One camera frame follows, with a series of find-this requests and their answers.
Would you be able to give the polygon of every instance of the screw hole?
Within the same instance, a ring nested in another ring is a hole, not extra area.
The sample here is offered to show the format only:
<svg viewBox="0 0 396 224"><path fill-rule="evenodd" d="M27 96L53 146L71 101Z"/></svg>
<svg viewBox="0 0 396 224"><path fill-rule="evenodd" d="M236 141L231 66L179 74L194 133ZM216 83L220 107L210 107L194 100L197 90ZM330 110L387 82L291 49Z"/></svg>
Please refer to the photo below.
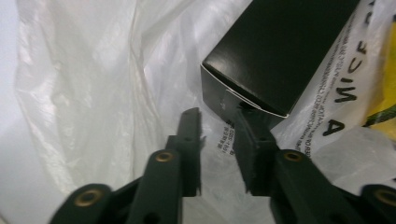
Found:
<svg viewBox="0 0 396 224"><path fill-rule="evenodd" d="M156 161L171 161L172 159L173 159L173 155L172 153L169 152L160 153L155 157Z"/></svg>
<svg viewBox="0 0 396 224"><path fill-rule="evenodd" d="M300 161L303 157L297 152L287 152L284 154L284 157L288 161Z"/></svg>
<svg viewBox="0 0 396 224"><path fill-rule="evenodd" d="M102 198L102 191L99 189L89 189L79 194L75 199L75 205L78 207L90 206Z"/></svg>
<svg viewBox="0 0 396 224"><path fill-rule="evenodd" d="M375 192L375 197L381 202L386 203L390 206L396 207L396 193L386 190L386 189L378 189Z"/></svg>
<svg viewBox="0 0 396 224"><path fill-rule="evenodd" d="M143 219L144 224L157 224L160 223L160 216L158 216L156 213L149 213L145 216Z"/></svg>

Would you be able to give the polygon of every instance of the brass screw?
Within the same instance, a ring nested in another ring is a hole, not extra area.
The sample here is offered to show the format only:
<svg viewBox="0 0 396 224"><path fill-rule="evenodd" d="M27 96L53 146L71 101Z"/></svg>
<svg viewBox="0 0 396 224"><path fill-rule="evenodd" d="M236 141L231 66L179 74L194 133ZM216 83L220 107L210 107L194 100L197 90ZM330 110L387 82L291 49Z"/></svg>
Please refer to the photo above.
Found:
<svg viewBox="0 0 396 224"><path fill-rule="evenodd" d="M378 189L374 193L375 197L381 202L396 207L396 193L387 189Z"/></svg>
<svg viewBox="0 0 396 224"><path fill-rule="evenodd" d="M87 207L98 202L103 196L102 191L99 189L89 189L82 192L75 199L75 205L78 207Z"/></svg>
<svg viewBox="0 0 396 224"><path fill-rule="evenodd" d="M286 160L288 161L300 161L303 157L297 152L287 152L283 154Z"/></svg>
<svg viewBox="0 0 396 224"><path fill-rule="evenodd" d="M155 157L156 161L171 161L172 159L173 159L173 155L170 152L163 152Z"/></svg>

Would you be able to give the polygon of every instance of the white plastic bag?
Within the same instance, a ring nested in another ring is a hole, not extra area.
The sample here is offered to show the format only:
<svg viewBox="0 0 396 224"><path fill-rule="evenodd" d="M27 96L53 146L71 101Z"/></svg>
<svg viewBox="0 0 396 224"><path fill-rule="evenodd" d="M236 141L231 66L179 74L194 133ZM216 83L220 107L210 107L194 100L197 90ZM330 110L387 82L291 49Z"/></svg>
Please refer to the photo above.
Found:
<svg viewBox="0 0 396 224"><path fill-rule="evenodd" d="M200 62L248 4L20 0L16 89L57 187L68 193L99 182L117 189L139 177L148 155L175 134L180 113L199 106L203 195L184 201L184 223L274 223L269 200L245 193L232 151L219 149L230 127L201 93ZM279 144L288 136L279 133Z"/></svg>
<svg viewBox="0 0 396 224"><path fill-rule="evenodd" d="M16 89L45 170L68 193L139 177L164 136L143 51L191 1L19 1Z"/></svg>
<svg viewBox="0 0 396 224"><path fill-rule="evenodd" d="M368 184L396 177L396 150L380 131L355 127L312 155L319 170L337 187L354 194Z"/></svg>
<svg viewBox="0 0 396 224"><path fill-rule="evenodd" d="M290 117L271 131L281 148L310 156L364 124L395 9L392 0L361 0Z"/></svg>

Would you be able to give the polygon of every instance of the black cardboard box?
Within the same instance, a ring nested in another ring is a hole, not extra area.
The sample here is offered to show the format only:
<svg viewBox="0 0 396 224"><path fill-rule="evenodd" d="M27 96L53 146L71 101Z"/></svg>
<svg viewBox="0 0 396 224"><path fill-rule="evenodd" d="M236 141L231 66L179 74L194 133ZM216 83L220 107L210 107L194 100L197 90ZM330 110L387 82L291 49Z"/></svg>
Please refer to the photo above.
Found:
<svg viewBox="0 0 396 224"><path fill-rule="evenodd" d="M359 0L254 0L201 65L204 102L233 121L254 107L286 118Z"/></svg>

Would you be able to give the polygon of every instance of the black letter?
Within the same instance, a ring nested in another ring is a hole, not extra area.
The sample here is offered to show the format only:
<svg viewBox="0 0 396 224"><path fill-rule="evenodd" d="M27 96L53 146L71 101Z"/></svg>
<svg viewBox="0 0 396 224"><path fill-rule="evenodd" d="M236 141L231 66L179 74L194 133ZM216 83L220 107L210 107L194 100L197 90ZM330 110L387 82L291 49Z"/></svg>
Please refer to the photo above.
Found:
<svg viewBox="0 0 396 224"><path fill-rule="evenodd" d="M343 77L343 78L341 78L341 82L351 83L351 82L353 82L353 80L350 78Z"/></svg>
<svg viewBox="0 0 396 224"><path fill-rule="evenodd" d="M372 15L373 15L373 12L367 13L366 20L364 21L366 24L370 24L370 19L371 19Z"/></svg>
<svg viewBox="0 0 396 224"><path fill-rule="evenodd" d="M336 91L338 94L345 96L344 98L340 98L340 99L335 99L334 101L336 103L342 103L345 101L355 101L356 99L358 99L358 97L356 97L355 95L349 94L346 91L353 91L355 90L355 87L348 87L348 88L337 88Z"/></svg>
<svg viewBox="0 0 396 224"><path fill-rule="evenodd" d="M349 74L355 72L356 69L358 69L359 66L361 66L361 61L359 61L358 65L356 65L354 68L352 68L352 64L353 64L355 61L356 61L356 58L353 58L353 59L352 59L352 62L350 62L350 64L349 64L349 67L348 67L348 69L347 69L347 72L348 72Z"/></svg>
<svg viewBox="0 0 396 224"><path fill-rule="evenodd" d="M367 53L366 45L365 44L363 45L363 41L359 41L357 51L362 53L362 54L366 54Z"/></svg>
<svg viewBox="0 0 396 224"><path fill-rule="evenodd" d="M323 136L330 135L332 133L337 133L343 130L346 127L344 123L341 123L337 120L331 119L329 120L329 127L326 132L323 133Z"/></svg>

